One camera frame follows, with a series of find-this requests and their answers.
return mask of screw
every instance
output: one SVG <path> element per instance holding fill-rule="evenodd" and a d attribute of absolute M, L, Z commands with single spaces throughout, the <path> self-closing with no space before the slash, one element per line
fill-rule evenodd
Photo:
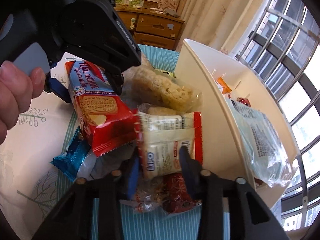
<path fill-rule="evenodd" d="M 120 170 L 111 171 L 111 175 L 114 177 L 119 177 L 121 176 L 121 171 Z"/>
<path fill-rule="evenodd" d="M 211 172 L 210 171 L 208 171 L 208 170 L 202 170 L 202 171 L 200 171 L 200 174 L 202 175 L 202 176 L 210 176 L 211 175 Z"/>
<path fill-rule="evenodd" d="M 236 179 L 236 182 L 238 183 L 238 184 L 246 184 L 246 180 L 244 179 L 244 178 L 238 178 L 238 179 Z"/>
<path fill-rule="evenodd" d="M 76 179 L 76 184 L 78 185 L 83 185 L 87 182 L 87 180 L 85 178 L 78 178 Z"/>

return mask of drawer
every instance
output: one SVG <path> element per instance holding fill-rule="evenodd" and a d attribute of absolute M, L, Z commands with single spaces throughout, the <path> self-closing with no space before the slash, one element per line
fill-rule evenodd
<path fill-rule="evenodd" d="M 137 18 L 138 14 L 137 13 L 131 13 L 131 12 L 117 12 L 118 16 L 121 18 L 123 21 L 124 25 L 127 27 L 128 30 L 134 30 L 135 26 L 137 24 Z M 135 22 L 132 24 L 133 27 L 131 26 L 131 19 L 135 19 Z"/>
<path fill-rule="evenodd" d="M 175 43 L 175 41 L 171 39 L 144 33 L 135 33 L 134 40 L 138 44 L 149 45 L 163 49 L 173 49 Z"/>
<path fill-rule="evenodd" d="M 175 40 L 182 24 L 152 15 L 140 14 L 137 22 L 137 32 L 159 35 Z"/>

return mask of fingernail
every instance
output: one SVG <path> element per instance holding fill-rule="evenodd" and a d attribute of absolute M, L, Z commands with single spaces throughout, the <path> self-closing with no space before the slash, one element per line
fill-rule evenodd
<path fill-rule="evenodd" d="M 12 81 L 17 76 L 17 68 L 10 61 L 5 61 L 0 67 L 0 78 L 3 81 Z"/>
<path fill-rule="evenodd" d="M 45 75 L 43 73 L 43 70 L 41 68 L 36 69 L 35 71 L 35 84 L 42 84 L 45 80 Z"/>

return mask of curtain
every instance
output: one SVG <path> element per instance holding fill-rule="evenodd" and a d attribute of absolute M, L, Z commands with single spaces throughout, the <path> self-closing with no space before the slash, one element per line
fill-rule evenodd
<path fill-rule="evenodd" d="M 186 0 L 181 11 L 185 27 L 176 50 L 188 38 L 228 54 L 253 20 L 259 19 L 266 1 Z"/>

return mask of plastic bin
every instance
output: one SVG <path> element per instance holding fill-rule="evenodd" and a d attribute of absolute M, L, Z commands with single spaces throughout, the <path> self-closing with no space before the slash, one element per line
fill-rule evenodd
<path fill-rule="evenodd" d="M 255 187 L 251 170 L 243 158 L 244 145 L 239 129 L 214 77 L 223 79 L 235 96 L 248 97 L 251 106 L 267 115 L 279 134 L 292 164 L 299 152 L 291 126 L 277 102 L 261 79 L 248 68 L 227 55 L 192 40 L 184 40 L 175 68 L 177 78 L 193 85 L 203 95 L 203 167 L 226 179 L 244 177 Z M 272 207 L 285 188 L 263 184 L 257 189 L 265 203 Z"/>

